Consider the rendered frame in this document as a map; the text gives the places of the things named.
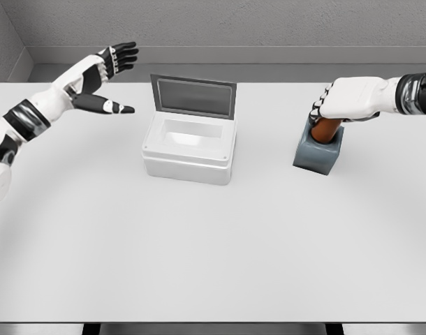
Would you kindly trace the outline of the white box lid grey window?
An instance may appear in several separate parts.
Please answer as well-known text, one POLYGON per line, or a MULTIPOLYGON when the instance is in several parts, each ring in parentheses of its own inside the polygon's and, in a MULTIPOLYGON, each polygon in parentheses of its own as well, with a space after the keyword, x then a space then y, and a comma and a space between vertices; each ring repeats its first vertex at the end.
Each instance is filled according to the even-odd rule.
POLYGON ((174 114, 233 120, 237 85, 151 74, 156 110, 174 114))

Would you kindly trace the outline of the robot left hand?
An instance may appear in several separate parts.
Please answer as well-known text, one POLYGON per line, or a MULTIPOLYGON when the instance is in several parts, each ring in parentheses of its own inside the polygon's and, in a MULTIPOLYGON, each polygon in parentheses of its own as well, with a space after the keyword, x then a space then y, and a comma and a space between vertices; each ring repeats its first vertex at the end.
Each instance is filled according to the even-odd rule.
POLYGON ((97 96, 95 92, 114 76, 133 69, 138 53, 135 42, 108 46, 71 66, 53 85, 66 92, 75 109, 97 114, 133 114, 133 107, 97 96))

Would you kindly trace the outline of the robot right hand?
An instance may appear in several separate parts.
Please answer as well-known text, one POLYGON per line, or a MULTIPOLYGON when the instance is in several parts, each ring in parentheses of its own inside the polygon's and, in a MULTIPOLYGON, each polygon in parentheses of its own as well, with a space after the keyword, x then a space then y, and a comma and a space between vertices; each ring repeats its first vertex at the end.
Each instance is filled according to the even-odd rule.
POLYGON ((382 112, 396 113, 395 92, 399 79, 340 77, 314 102, 309 118, 366 121, 382 112))

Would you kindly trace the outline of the brown cylinder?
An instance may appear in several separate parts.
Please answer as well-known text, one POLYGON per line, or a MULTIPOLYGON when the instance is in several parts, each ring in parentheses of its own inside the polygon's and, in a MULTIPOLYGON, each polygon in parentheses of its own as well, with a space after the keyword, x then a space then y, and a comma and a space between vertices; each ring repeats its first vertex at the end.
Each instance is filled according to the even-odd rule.
POLYGON ((341 119, 317 119, 311 128, 312 138, 321 144, 330 143, 341 126, 341 119))

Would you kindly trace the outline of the grey-blue square holder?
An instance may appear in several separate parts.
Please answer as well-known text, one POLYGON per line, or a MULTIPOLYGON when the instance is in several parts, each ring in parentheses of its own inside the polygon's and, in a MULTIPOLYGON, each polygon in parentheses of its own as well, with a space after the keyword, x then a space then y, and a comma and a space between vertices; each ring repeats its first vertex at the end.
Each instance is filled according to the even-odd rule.
POLYGON ((330 143, 321 144, 311 136, 311 128, 314 123, 315 121, 309 117, 295 152, 293 166, 329 175, 340 154, 344 128, 339 127, 330 143))

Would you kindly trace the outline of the white box body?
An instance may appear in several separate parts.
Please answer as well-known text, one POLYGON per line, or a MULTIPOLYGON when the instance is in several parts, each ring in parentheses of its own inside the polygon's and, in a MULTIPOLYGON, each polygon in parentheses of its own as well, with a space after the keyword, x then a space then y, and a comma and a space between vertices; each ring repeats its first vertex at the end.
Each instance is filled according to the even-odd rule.
POLYGON ((237 122, 155 112, 142 144, 147 174, 225 186, 230 182, 237 122))

